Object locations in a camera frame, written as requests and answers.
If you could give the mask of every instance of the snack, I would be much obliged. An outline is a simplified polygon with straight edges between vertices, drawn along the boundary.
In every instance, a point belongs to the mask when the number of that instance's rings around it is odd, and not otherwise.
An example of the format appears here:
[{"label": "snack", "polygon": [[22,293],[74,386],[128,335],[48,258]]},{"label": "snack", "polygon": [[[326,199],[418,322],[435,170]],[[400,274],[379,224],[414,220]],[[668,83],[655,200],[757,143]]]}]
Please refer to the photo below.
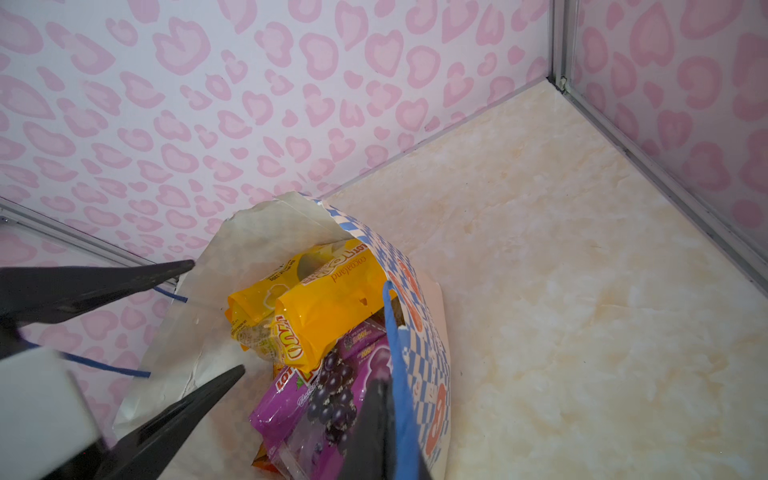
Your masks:
[{"label": "snack", "polygon": [[346,359],[332,350],[316,378],[306,414],[278,448],[277,455],[271,457],[273,464],[288,478],[336,478],[353,436],[366,387],[373,379],[389,378],[391,371],[386,336]]},{"label": "snack", "polygon": [[289,366],[283,368],[248,417],[250,424],[261,434],[270,457],[299,421],[315,375],[316,372],[308,375]]},{"label": "snack", "polygon": [[256,458],[253,459],[251,466],[272,473],[280,473],[277,467],[272,465],[270,457],[266,454],[266,447],[264,446],[264,442],[261,442],[261,445],[259,445],[259,452],[256,454]]},{"label": "snack", "polygon": [[345,240],[327,245],[315,245],[277,267],[266,278],[227,298],[229,309],[224,313],[233,332],[245,326],[255,326],[275,310],[275,302],[317,269],[333,260],[334,253],[344,247]]},{"label": "snack", "polygon": [[[285,462],[280,457],[280,446],[285,444],[285,441],[294,432],[296,424],[308,412],[308,409],[311,408],[315,411],[319,407],[319,399],[325,395],[324,392],[318,390],[321,384],[323,388],[328,389],[329,384],[335,386],[340,381],[339,379],[341,379],[341,383],[348,386],[350,392],[357,391],[359,387],[355,387],[355,382],[358,379],[356,373],[360,370],[355,370],[351,366],[353,363],[356,364],[354,359],[361,352],[368,351],[364,356],[370,354],[372,350],[369,347],[373,343],[380,340],[386,341],[386,330],[383,326],[373,321],[372,318],[373,316],[339,339],[336,348],[326,356],[323,366],[310,377],[310,384],[303,381],[306,377],[299,370],[290,367],[283,369],[280,377],[275,379],[270,389],[249,417],[251,425],[263,437],[265,453],[270,460],[270,463],[267,463],[265,458],[257,456],[257,459],[254,460],[254,466],[264,468],[268,465],[273,465],[290,478]],[[335,366],[336,370],[325,369],[325,366]],[[331,400],[337,402],[344,400],[347,402],[346,404],[349,409],[354,409],[355,411],[362,405],[362,398],[365,395],[363,390],[360,393],[359,402],[355,403],[355,399],[348,398],[349,395],[345,395],[343,399],[340,398],[342,391],[338,388],[334,390],[332,396],[330,395],[330,390],[327,392],[329,402]],[[314,401],[315,407],[310,407],[310,399]]]},{"label": "snack", "polygon": [[385,281],[370,249],[347,240],[333,260],[277,299],[273,315],[233,323],[233,338],[265,359],[311,372],[341,335],[383,308]]}]

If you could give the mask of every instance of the yellow snack package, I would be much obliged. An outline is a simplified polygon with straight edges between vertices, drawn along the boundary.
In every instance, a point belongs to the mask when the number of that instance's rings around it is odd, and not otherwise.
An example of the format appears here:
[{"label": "yellow snack package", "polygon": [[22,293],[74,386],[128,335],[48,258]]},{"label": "yellow snack package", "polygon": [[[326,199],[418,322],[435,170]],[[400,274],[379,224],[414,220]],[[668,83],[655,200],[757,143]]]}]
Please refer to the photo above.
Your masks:
[{"label": "yellow snack package", "polygon": [[272,314],[281,295],[333,260],[334,252],[343,249],[345,242],[316,245],[277,267],[267,278],[230,295],[227,299],[230,308],[224,315],[232,324],[233,334],[246,326],[255,326]]},{"label": "yellow snack package", "polygon": [[336,340],[384,307],[386,275],[370,249],[347,240],[335,257],[280,296],[273,316],[233,338],[265,359],[311,372]]}]

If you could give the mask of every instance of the metal frame edge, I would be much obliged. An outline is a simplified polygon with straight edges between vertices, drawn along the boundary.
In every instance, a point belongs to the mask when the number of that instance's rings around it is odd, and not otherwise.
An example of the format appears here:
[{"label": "metal frame edge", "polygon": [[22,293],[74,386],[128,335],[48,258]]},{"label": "metal frame edge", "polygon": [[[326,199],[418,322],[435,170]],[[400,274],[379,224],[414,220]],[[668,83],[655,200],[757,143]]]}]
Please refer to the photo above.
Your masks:
[{"label": "metal frame edge", "polygon": [[578,0],[550,0],[550,69],[549,81],[559,91],[571,74],[575,45]]},{"label": "metal frame edge", "polygon": [[62,222],[53,220],[4,198],[0,198],[0,221],[19,225],[118,265],[142,266],[154,264],[154,262],[139,257],[134,253],[99,240],[92,235],[83,233]]},{"label": "metal frame edge", "polygon": [[768,263],[736,231],[723,223],[690,191],[566,82],[566,99],[603,134],[705,237],[768,296]]}]

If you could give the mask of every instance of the purple snack package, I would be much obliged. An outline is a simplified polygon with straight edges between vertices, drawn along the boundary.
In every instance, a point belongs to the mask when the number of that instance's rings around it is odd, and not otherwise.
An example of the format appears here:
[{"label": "purple snack package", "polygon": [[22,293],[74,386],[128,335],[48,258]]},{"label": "purple snack package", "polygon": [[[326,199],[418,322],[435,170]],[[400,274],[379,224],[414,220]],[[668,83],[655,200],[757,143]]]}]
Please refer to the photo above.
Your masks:
[{"label": "purple snack package", "polygon": [[312,393],[310,384],[318,370],[308,376],[301,370],[285,367],[248,417],[263,437],[269,457],[296,427]]},{"label": "purple snack package", "polygon": [[[341,360],[346,360],[385,335],[386,329],[383,326],[367,319],[341,337],[333,352]],[[283,368],[248,417],[250,424],[261,434],[267,455],[278,468],[282,462],[276,457],[277,447],[293,432],[306,411],[316,377],[321,380],[319,383],[325,384],[330,372],[324,372],[321,366],[308,376],[293,367]]]},{"label": "purple snack package", "polygon": [[392,371],[386,336],[367,337],[376,340],[347,349],[345,359],[330,353],[326,356],[316,390],[304,410],[306,415],[301,416],[278,449],[281,466],[286,470],[283,473],[289,478],[332,480],[341,471],[368,383],[387,379]]}]

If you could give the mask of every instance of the blue checkered pattern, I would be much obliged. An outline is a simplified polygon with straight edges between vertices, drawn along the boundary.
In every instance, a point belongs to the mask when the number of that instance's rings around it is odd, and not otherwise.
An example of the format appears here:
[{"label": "blue checkered pattern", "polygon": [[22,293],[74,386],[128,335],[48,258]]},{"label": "blue checkered pattern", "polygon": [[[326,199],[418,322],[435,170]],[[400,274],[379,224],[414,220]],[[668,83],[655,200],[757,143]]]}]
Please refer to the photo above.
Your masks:
[{"label": "blue checkered pattern", "polygon": [[[395,285],[399,286],[399,289],[405,290],[398,292],[401,298],[408,296],[411,304],[415,307],[415,312],[421,318],[423,329],[419,332],[414,319],[411,318],[411,312],[403,304],[402,311],[406,318],[407,328],[399,329],[399,337],[404,350],[402,355],[408,370],[408,384],[411,386],[413,393],[414,415],[416,422],[419,424],[419,445],[421,446],[427,466],[431,468],[440,456],[442,442],[438,442],[432,454],[427,455],[427,438],[429,437],[432,423],[435,421],[435,407],[440,385],[445,385],[446,391],[450,392],[451,371],[445,354],[445,347],[442,345],[434,323],[432,323],[432,315],[429,313],[429,308],[419,299],[423,298],[419,280],[416,279],[415,271],[408,257],[403,255],[390,242],[381,238],[380,235],[359,222],[356,218],[345,215],[332,207],[326,207],[319,200],[315,201],[323,206],[344,230],[369,246],[376,259],[386,271],[387,277]],[[418,294],[411,288],[411,283],[408,281],[409,276],[416,279],[416,287],[419,289]],[[435,425],[436,428],[439,428],[441,437],[448,431],[451,418],[450,412],[451,404],[450,396],[448,396],[445,405],[445,420],[442,425]]]}]

